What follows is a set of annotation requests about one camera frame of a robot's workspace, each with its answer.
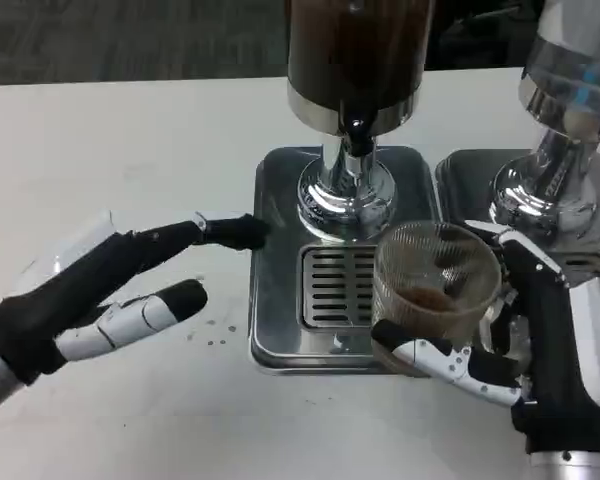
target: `drip tray grate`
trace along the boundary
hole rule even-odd
[[[301,253],[301,321],[309,328],[371,326],[375,246],[310,246]]]

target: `robotic hand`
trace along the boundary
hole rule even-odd
[[[475,347],[456,352],[448,340],[414,338],[388,320],[374,325],[372,337],[432,377],[510,408],[527,438],[529,478],[600,479],[600,278],[572,286],[522,233],[477,221],[466,227],[494,249],[517,291],[513,303],[529,323],[525,375],[514,360]],[[501,311],[510,314],[511,305]]]
[[[0,301],[0,403],[40,374],[112,352],[199,312],[207,294],[185,280],[123,304],[100,305],[135,275],[191,245],[234,250],[264,245],[269,228],[251,215],[192,219],[118,233],[110,214],[32,263],[16,291]]]

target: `coffee dispenser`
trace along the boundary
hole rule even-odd
[[[444,216],[509,224],[546,247],[600,251],[600,1],[594,3],[547,0],[518,91],[546,130],[531,152],[451,155],[436,173]]]
[[[288,102],[322,145],[273,150],[256,174],[254,211],[273,233],[252,259],[250,342],[268,369],[380,368],[374,245],[437,207],[420,155],[376,138],[414,112],[432,11],[431,0],[286,1]]]

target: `gray carpet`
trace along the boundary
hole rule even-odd
[[[0,84],[284,75],[283,0],[0,0]]]

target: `robot finger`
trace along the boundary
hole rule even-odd
[[[67,361],[98,357],[182,322],[206,303],[202,285],[185,280],[124,304],[98,307],[75,328],[56,337],[55,344]]]

